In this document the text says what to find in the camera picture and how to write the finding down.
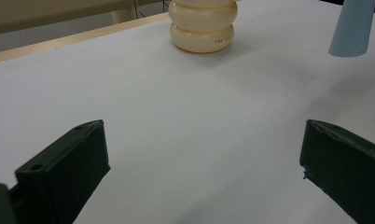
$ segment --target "white table surface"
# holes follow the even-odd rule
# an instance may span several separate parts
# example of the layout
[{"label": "white table surface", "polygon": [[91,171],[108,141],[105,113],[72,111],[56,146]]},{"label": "white table surface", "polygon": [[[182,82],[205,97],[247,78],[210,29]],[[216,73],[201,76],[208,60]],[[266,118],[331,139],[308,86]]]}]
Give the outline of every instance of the white table surface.
[{"label": "white table surface", "polygon": [[226,51],[177,49],[161,21],[0,63],[0,182],[103,119],[112,170],[76,223],[349,224],[303,180],[306,119],[375,143],[367,55],[327,54],[340,6],[243,0]]}]

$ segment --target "cream ceramic object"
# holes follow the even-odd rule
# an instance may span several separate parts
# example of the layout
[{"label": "cream ceramic object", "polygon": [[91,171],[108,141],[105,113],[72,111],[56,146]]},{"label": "cream ceramic object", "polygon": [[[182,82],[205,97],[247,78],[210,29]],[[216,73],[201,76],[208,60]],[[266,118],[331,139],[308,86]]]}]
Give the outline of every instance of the cream ceramic object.
[{"label": "cream ceramic object", "polygon": [[179,28],[175,24],[170,27],[170,36],[175,45],[181,49],[195,53],[210,53],[227,47],[234,37],[233,25],[215,32],[192,32]]},{"label": "cream ceramic object", "polygon": [[186,7],[225,7],[234,0],[174,0],[175,3]]},{"label": "cream ceramic object", "polygon": [[230,26],[237,17],[237,4],[232,1],[225,7],[184,7],[172,1],[170,18],[177,26],[197,32],[213,32]]},{"label": "cream ceramic object", "polygon": [[177,47],[190,52],[220,51],[234,37],[232,23],[237,12],[232,0],[173,0],[170,37]]}]

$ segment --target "wooden table edge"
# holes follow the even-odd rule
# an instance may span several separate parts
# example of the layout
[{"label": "wooden table edge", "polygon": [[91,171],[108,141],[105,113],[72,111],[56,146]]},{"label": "wooden table edge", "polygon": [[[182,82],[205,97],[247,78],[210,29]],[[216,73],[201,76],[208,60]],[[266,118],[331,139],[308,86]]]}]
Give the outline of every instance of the wooden table edge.
[{"label": "wooden table edge", "polygon": [[22,56],[30,55],[30,54],[35,54],[51,49],[58,49],[64,46],[72,45],[78,42],[82,42],[85,40],[93,39],[99,36],[103,35],[110,35],[116,32],[128,30],[134,27],[150,24],[156,21],[163,21],[169,19],[168,12],[166,13],[161,13],[155,16],[151,17],[146,17],[142,18],[139,20],[135,21],[126,21],[123,23],[111,25],[111,26],[106,26],[100,29],[84,32],[84,33],[79,33],[76,35],[69,35],[29,46],[24,46],[21,48],[17,49],[9,49],[5,51],[0,52],[0,62],[19,58]]}]

